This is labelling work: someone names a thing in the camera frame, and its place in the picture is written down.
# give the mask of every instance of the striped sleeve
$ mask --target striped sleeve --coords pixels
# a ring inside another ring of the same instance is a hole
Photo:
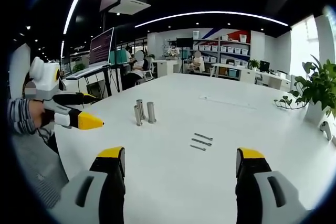
[[[7,120],[10,129],[15,133],[33,134],[36,130],[29,112],[28,99],[9,100],[7,104]]]

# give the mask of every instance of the computer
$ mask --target computer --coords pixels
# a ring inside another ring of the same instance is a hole
[[[114,27],[91,40],[89,67],[109,64]]]
[[[267,61],[260,61],[260,72],[268,72],[269,71],[269,62]]]

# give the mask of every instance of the white wall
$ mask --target white wall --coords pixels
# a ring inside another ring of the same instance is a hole
[[[275,70],[276,66],[276,38],[265,35],[265,55],[264,61],[270,63],[269,68]]]
[[[335,63],[335,47],[331,24],[325,15],[315,18],[319,36],[320,62],[324,64],[327,59]]]
[[[291,31],[275,39],[274,70],[289,73],[291,56]]]
[[[250,58],[265,60],[265,34],[258,31],[251,31]]]

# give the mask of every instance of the metal rod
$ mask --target metal rod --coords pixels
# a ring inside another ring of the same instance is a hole
[[[147,103],[147,109],[148,109],[148,122],[149,123],[156,123],[155,113],[154,113],[154,103],[153,102],[148,102]]]
[[[207,137],[207,136],[203,136],[203,135],[200,135],[200,134],[198,134],[198,133],[194,133],[194,135],[196,135],[196,136],[200,136],[200,137],[202,137],[202,138],[205,138],[205,139],[208,139],[208,140],[210,140],[210,141],[212,141],[212,137]]]
[[[137,106],[139,107],[139,111],[140,111],[140,119],[141,120],[145,120],[146,116],[145,116],[145,111],[143,109],[143,103],[142,103],[142,99],[138,99],[136,101]]]
[[[135,112],[135,119],[137,120],[136,124],[137,124],[137,126],[141,126],[142,122],[141,122],[141,119],[140,119],[140,111],[139,111],[139,107],[137,105],[134,106],[134,112]]]
[[[199,150],[203,150],[203,151],[206,151],[206,148],[200,148],[200,147],[198,147],[198,146],[196,146],[196,145],[190,145],[191,147],[194,147],[194,148],[196,148],[196,149],[199,149]]]
[[[203,142],[203,141],[201,141],[201,140],[194,139],[194,138],[192,138],[191,140],[192,140],[192,141],[195,141],[195,142],[198,142],[198,143],[201,143],[201,144],[205,144],[205,145],[207,145],[207,146],[211,146],[211,145],[212,145],[212,144],[210,144],[210,143],[206,143],[206,142]]]

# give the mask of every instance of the person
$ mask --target person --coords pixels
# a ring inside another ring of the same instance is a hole
[[[125,50],[126,50],[126,55],[127,55],[127,62],[129,62],[129,63],[134,62],[135,59],[131,55],[131,53],[132,53],[131,47],[130,46],[126,46]]]
[[[122,80],[122,89],[126,90],[135,86],[135,83],[144,77],[144,71],[149,68],[148,61],[144,58],[143,50],[135,53],[135,62],[132,71],[126,74]]]
[[[193,62],[190,64],[191,69],[193,69],[192,66],[198,66],[200,72],[205,71],[204,60],[200,51],[195,53]]]

